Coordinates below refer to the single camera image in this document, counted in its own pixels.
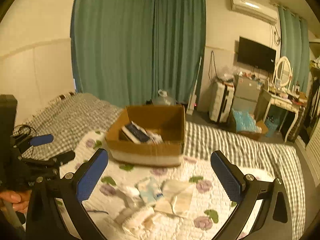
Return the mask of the person's left hand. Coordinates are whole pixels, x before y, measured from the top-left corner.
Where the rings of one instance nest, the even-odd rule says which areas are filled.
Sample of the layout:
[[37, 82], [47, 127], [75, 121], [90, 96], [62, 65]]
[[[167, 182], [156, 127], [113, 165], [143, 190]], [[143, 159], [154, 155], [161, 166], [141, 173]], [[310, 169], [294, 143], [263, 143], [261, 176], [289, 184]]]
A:
[[11, 203], [13, 209], [20, 213], [27, 213], [30, 197], [31, 190], [23, 192], [7, 190], [1, 192], [1, 199]]

